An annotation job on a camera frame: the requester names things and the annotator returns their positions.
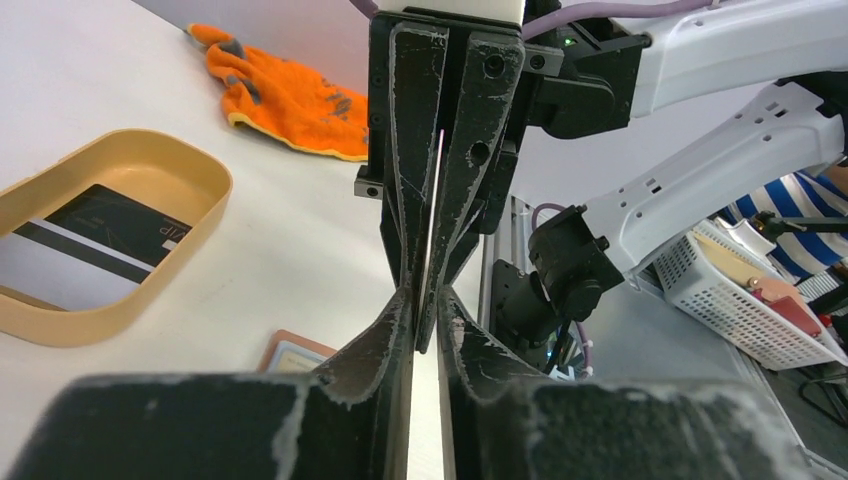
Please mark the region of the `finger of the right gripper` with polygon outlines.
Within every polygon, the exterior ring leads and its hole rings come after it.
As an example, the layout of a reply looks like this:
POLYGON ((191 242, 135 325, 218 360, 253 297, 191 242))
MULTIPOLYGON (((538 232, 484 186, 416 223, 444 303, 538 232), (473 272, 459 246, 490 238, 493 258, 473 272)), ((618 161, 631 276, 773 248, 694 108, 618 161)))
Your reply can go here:
POLYGON ((428 200, 448 31, 423 23, 397 23, 389 33, 389 107, 400 286, 387 312, 399 328, 415 324, 427 260, 428 200))
POLYGON ((473 32, 457 78, 447 146, 437 159, 426 275, 416 349, 425 353, 436 322, 437 297, 494 151, 501 139, 524 62, 518 34, 473 32))

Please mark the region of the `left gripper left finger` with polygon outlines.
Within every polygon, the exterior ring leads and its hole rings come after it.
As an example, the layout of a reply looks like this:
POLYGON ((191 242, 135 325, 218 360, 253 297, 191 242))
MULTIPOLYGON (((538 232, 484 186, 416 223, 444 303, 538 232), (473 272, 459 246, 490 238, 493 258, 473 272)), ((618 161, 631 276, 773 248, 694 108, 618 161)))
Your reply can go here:
POLYGON ((45 410, 12 479, 403 479, 414 300, 304 373, 80 378, 45 410))

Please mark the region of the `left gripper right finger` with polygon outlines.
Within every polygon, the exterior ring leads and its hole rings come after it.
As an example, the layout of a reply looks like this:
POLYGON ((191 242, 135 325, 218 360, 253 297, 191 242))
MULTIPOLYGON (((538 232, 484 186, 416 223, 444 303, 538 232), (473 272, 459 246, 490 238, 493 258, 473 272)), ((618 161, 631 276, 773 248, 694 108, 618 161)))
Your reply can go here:
POLYGON ((739 382, 544 376, 437 298, 449 479, 809 479, 766 397, 739 382))

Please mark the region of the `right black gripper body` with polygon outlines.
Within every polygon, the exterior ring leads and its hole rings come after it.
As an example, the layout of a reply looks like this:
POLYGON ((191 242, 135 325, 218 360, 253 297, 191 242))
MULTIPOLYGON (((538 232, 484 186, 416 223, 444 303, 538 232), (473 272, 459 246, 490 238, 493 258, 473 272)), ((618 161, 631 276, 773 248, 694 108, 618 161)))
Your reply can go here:
MULTIPOLYGON (((438 90, 438 113, 424 112, 424 97, 413 98, 409 114, 414 124, 431 124, 445 133, 450 141, 458 117, 459 81, 466 60, 464 49, 474 31, 501 33, 509 23, 464 15, 437 7, 379 7, 369 28, 368 126, 369 157, 357 180, 366 193, 382 199, 380 232, 398 236, 399 219, 395 188, 397 172, 395 148, 391 137, 392 109, 390 87, 394 81, 389 67, 390 34, 400 23, 440 27, 448 32, 442 85, 438 90)), ((531 117, 538 84, 545 77, 559 74, 563 56, 553 33, 545 33, 527 46, 526 67, 505 126, 505 138, 495 150, 481 186, 475 194, 471 210, 465 217, 462 232, 466 235, 489 235, 496 231, 507 204, 507 195, 518 161, 518 151, 531 117)))

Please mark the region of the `tan oval tray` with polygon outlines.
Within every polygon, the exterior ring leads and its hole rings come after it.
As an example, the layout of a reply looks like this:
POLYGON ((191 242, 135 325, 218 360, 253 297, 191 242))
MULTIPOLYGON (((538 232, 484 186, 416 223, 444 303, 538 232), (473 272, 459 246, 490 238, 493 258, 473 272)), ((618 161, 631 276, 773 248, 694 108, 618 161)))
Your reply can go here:
POLYGON ((105 134, 1 196, 1 330, 78 347, 125 330, 218 226, 226 167, 161 132, 105 134))

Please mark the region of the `black card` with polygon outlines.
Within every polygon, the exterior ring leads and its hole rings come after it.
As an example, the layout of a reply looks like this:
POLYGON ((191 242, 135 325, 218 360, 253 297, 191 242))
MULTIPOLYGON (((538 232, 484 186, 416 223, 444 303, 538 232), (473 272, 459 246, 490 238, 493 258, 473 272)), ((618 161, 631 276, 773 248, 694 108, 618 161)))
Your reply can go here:
POLYGON ((142 283, 191 227, 101 184, 13 233, 142 283))

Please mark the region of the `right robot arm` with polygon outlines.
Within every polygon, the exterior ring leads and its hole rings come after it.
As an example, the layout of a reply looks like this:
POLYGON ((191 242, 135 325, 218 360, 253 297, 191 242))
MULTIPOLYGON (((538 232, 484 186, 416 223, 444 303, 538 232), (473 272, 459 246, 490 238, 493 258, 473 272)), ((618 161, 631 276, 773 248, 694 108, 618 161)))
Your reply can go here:
POLYGON ((836 164, 847 114, 843 1, 360 1, 369 158, 357 192, 426 352, 443 297, 507 199, 593 197, 532 237, 530 311, 507 349, 541 348, 608 290, 748 190, 836 164))

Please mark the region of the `orange cloth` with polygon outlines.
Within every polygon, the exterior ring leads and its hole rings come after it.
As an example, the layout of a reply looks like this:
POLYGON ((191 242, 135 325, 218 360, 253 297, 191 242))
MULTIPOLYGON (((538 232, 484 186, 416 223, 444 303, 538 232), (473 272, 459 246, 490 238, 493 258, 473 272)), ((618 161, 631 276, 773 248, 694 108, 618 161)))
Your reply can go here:
POLYGON ((300 152, 348 162, 368 159, 367 97, 210 25, 186 27, 205 49, 208 73, 221 81, 222 113, 300 152))

